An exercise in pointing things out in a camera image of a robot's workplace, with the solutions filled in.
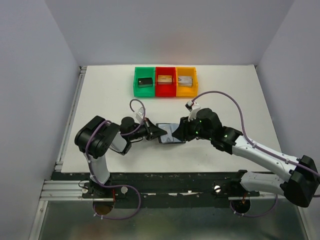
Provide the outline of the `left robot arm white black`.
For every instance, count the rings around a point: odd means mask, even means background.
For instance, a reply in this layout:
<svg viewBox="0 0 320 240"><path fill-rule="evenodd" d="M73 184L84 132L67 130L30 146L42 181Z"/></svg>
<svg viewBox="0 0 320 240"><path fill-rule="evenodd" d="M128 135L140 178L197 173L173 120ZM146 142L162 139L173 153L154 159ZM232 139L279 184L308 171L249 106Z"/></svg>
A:
<svg viewBox="0 0 320 240"><path fill-rule="evenodd" d="M86 158L92 182L108 188L106 183L111 176L106 160L108 150L124 156L134 140L152 141L166 134L167 131L153 124L147 117L137 123L127 116L120 124L116 124L97 115L79 130L74 143Z"/></svg>

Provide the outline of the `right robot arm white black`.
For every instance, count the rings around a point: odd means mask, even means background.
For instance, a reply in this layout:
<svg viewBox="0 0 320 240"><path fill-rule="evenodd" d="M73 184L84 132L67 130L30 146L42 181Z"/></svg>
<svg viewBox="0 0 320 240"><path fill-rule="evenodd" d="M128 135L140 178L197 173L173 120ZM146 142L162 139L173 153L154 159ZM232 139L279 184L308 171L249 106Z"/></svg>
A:
<svg viewBox="0 0 320 240"><path fill-rule="evenodd" d="M247 192L281 195L292 204L307 208L320 185L311 157L298 158L259 146L241 131L222 125L218 115L209 108L199 110L194 119L182 117L172 136L181 142L208 140L217 150L250 160L271 172L244 171L238 182Z"/></svg>

